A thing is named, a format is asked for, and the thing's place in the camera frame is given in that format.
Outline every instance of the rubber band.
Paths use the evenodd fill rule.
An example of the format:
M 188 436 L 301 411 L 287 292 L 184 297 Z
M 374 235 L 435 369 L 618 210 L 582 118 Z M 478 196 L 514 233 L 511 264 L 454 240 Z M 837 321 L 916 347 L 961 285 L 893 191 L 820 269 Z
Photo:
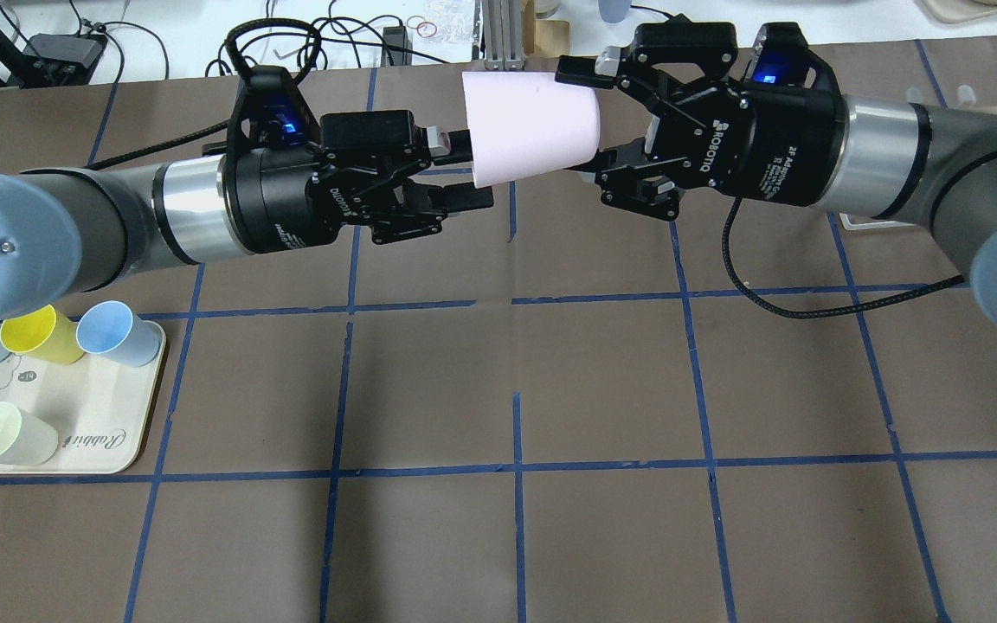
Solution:
M 422 32 L 422 27 L 423 25 L 426 24 L 430 24 L 431 28 L 426 28 L 426 32 Z M 436 24 L 432 23 L 431 21 L 423 21 L 423 23 L 420 23 L 415 27 L 415 32 L 418 33 L 418 36 L 420 36 L 422 39 L 428 39 L 430 38 L 430 36 L 436 35 L 436 30 L 438 30 L 436 28 Z

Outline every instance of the white tray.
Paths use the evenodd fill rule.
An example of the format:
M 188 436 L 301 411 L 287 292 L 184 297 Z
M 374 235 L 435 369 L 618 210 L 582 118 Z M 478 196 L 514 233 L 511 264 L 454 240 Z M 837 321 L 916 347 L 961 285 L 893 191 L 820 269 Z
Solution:
M 922 0 L 934 17 L 945 23 L 959 23 L 997 13 L 996 4 L 973 3 L 972 0 Z
M 0 363 L 0 400 L 15 403 L 60 434 L 59 448 L 48 461 L 0 465 L 0 473 L 116 473 L 133 464 L 167 352 L 163 328 L 149 324 L 161 335 L 161 347 L 158 357 L 139 368 L 94 355 L 71 366 L 16 355 Z

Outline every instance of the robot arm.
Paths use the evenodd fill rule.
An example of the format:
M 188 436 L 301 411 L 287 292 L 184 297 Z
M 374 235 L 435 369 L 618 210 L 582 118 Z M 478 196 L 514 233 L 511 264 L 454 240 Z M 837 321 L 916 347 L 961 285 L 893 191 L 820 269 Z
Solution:
M 761 29 L 742 80 L 727 76 L 735 59 L 732 24 L 684 16 L 598 59 L 561 59 L 557 81 L 620 88 L 653 114 L 644 138 L 575 167 L 602 202 L 672 221 L 682 190 L 707 186 L 921 225 L 997 324 L 997 117 L 842 96 L 794 23 Z M 660 63 L 704 76 L 681 83 Z
M 251 67 L 226 141 L 204 157 L 0 175 L 0 319 L 132 273 L 330 244 L 344 225 L 376 244 L 438 234 L 491 206 L 491 190 L 411 177 L 470 161 L 470 145 L 410 111 L 318 123 L 283 67 Z
M 839 94 L 792 23 L 768 24 L 750 71 L 731 24 L 675 16 L 632 46 L 561 59 L 558 81 L 620 88 L 653 114 L 644 138 L 575 167 L 601 199 L 671 221 L 684 189 L 916 223 L 997 323 L 997 117 Z M 692 63 L 681 83 L 656 68 Z M 439 233 L 492 205 L 489 189 L 411 180 L 471 159 L 467 131 L 409 111 L 321 123 L 281 67 L 246 67 L 224 145 L 111 173 L 0 175 L 0 319 L 151 269 L 329 244 L 367 225 L 376 244 Z

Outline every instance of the silver metal ring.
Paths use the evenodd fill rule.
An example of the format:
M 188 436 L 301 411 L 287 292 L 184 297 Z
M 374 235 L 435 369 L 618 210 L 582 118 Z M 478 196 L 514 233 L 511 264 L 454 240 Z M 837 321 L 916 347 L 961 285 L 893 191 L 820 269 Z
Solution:
M 162 193 L 171 236 L 187 257 L 206 263 L 253 255 L 229 220 L 221 155 L 171 163 Z
M 814 207 L 873 217 L 891 207 L 917 157 L 918 119 L 907 103 L 846 96 L 838 164 Z

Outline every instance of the yellow cup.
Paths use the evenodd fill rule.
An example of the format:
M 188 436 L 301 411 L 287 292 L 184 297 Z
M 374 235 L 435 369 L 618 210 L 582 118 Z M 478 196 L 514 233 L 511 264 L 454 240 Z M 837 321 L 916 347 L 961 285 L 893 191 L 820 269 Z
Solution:
M 83 356 L 83 349 L 75 343 L 75 323 L 51 305 L 20 318 L 5 320 L 0 339 L 6 350 L 17 355 L 63 366 L 78 362 Z

